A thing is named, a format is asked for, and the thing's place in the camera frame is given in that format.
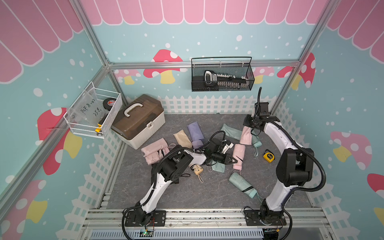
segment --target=marble pattern floor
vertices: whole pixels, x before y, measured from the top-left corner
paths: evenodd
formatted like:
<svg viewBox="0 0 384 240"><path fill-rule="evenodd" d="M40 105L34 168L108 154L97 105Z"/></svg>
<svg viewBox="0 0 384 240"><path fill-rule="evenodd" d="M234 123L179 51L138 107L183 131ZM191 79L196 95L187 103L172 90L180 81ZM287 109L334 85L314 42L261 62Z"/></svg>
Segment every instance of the marble pattern floor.
<svg viewBox="0 0 384 240"><path fill-rule="evenodd" d="M245 114L166 114L165 124L143 145L164 138L168 144L176 143L174 133L181 129L189 135L187 125L197 121L206 140L213 133L219 131L223 124L242 130ZM262 146L258 148L259 155L254 157L255 148L247 146L243 162L242 177L244 177L259 192L261 197L267 197L276 184L276 165L281 155L272 140L265 134L259 135ZM227 137L234 144L237 140ZM276 160L268 163L263 157L265 149L275 154ZM207 166L203 166L200 174L204 183L197 176L186 169L191 177L181 177L179 184L171 184L160 198L158 208L229 208L250 206L258 208L260 201L255 196L251 199L248 195L239 191L228 179L231 176L232 166L226 166L225 172L209 172ZM151 186L151 166L147 165L143 153L127 148L121 168L118 173L112 194L107 205L108 209L124 209L134 206L140 201ZM311 207L305 192L297 191L286 207Z"/></svg>

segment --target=red mushroom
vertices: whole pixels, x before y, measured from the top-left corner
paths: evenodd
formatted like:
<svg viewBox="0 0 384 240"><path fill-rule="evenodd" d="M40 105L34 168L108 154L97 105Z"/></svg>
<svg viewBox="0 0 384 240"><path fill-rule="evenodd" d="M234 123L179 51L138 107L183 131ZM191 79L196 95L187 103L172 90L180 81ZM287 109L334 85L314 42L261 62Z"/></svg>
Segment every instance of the red mushroom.
<svg viewBox="0 0 384 240"><path fill-rule="evenodd" d="M65 108L53 108L44 112L37 119L37 127L39 131L39 141L36 144L40 144L50 133L50 131L56 126L57 122L65 113ZM69 130L64 134L61 140L57 143L51 154L48 156L43 164L45 174L52 175L60 167L61 159L63 158L63 149L68 151L72 158L77 156L83 139L75 136Z"/></svg>
<svg viewBox="0 0 384 240"><path fill-rule="evenodd" d="M124 79L125 85L135 84L135 81L132 79L132 76L141 76L139 71L137 71L136 69L120 69L115 70L114 73L120 83L122 83L122 80Z"/></svg>
<svg viewBox="0 0 384 240"><path fill-rule="evenodd" d="M5 220L0 224L4 240L19 240L23 235L26 219L30 219L34 223L40 221L47 209L48 202L37 202L34 199L45 185L46 180L35 180L29 183Z"/></svg>
<svg viewBox="0 0 384 240"><path fill-rule="evenodd" d="M272 77L275 74L273 67L255 67L253 69L253 75L255 77L254 84L259 84L263 82L263 76Z"/></svg>
<svg viewBox="0 0 384 240"><path fill-rule="evenodd" d="M290 67L290 66L285 67L277 73L277 76L279 78L287 77L291 73L292 69L293 67ZM312 85L315 71L316 71L315 57L313 53L310 53L303 67L301 68L299 74L293 80L293 83L291 85L292 89L298 90L299 82L301 79L304 80L305 86L309 88Z"/></svg>
<svg viewBox="0 0 384 240"><path fill-rule="evenodd" d="M367 182L369 186L380 197L384 198L384 176L379 174L368 174Z"/></svg>
<svg viewBox="0 0 384 240"><path fill-rule="evenodd" d="M353 155L358 167L365 170L372 159L372 147L368 138L364 135L348 132L331 132L331 144L333 142L340 145L333 150L333 153L341 161L345 162L347 158Z"/></svg>
<svg viewBox="0 0 384 240"><path fill-rule="evenodd" d="M151 62L182 62L183 60L174 52L161 49L153 57ZM145 69L144 76L147 78L153 78L157 75L161 75L160 83L171 84L175 82L175 78L172 75L172 71L186 72L186 68L168 68L168 69Z"/></svg>

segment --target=yellow tape measure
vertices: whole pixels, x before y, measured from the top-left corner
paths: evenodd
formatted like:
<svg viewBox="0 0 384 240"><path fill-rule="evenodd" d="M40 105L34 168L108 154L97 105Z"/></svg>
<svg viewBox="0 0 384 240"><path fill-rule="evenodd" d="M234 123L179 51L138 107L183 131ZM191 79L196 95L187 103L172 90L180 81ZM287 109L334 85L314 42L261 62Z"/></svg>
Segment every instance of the yellow tape measure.
<svg viewBox="0 0 384 240"><path fill-rule="evenodd" d="M265 160L271 163L275 159L275 155L270 150L265 150L264 156Z"/></svg>

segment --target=wire mesh basket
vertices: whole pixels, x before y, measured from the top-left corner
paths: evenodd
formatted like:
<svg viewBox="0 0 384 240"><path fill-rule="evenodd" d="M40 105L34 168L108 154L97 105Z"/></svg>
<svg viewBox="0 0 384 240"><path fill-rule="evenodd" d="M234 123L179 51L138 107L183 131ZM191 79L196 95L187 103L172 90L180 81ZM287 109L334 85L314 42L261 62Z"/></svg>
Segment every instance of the wire mesh basket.
<svg viewBox="0 0 384 240"><path fill-rule="evenodd" d="M192 92L250 91L252 57L192 58Z"/></svg>
<svg viewBox="0 0 384 240"><path fill-rule="evenodd" d="M85 91L90 95L96 96L97 99L95 101L95 104L99 104L101 108L103 108L103 101L105 99L116 98L114 105L112 106L111 110L106 116L101 127L97 124L95 125L90 123L84 118L81 118L78 112L71 110L73 109L74 106L76 106L79 102L81 102L84 96L83 93L67 109L67 112L64 114L64 119L65 121L67 121L67 124L70 127L70 130L73 134L104 139L107 133L109 132L112 126L112 123L122 106L121 94L117 92L95 88L95 86L93 85L93 82L90 82L88 84L88 86L85 88Z"/></svg>

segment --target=white wire basket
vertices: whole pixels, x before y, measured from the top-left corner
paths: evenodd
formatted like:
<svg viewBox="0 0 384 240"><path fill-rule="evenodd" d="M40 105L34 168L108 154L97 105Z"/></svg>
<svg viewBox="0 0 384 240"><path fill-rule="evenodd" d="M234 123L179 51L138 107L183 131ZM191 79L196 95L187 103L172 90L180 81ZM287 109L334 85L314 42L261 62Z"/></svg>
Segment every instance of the white wire basket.
<svg viewBox="0 0 384 240"><path fill-rule="evenodd" d="M97 102L100 103L101 106L103 105L103 101L105 99L116 98L115 104L113 105L112 109L109 111L109 114L107 115L106 119L104 120L101 126L101 131L96 132L95 130L100 127L94 126L93 124L91 124L85 119L82 119L81 121L77 122L76 120L79 119L77 116L77 113L74 111L71 111L70 113L68 112L68 109L73 108L73 106L81 100L82 94L67 109L67 112L64 114L64 119L67 122L73 134L104 139L107 133L109 132L112 126L112 123L122 106L121 94L117 92L100 89L100 88L95 88L95 86L93 85L93 82L90 82L88 84L88 86L85 88L85 91L87 91L90 95L96 94Z"/></svg>

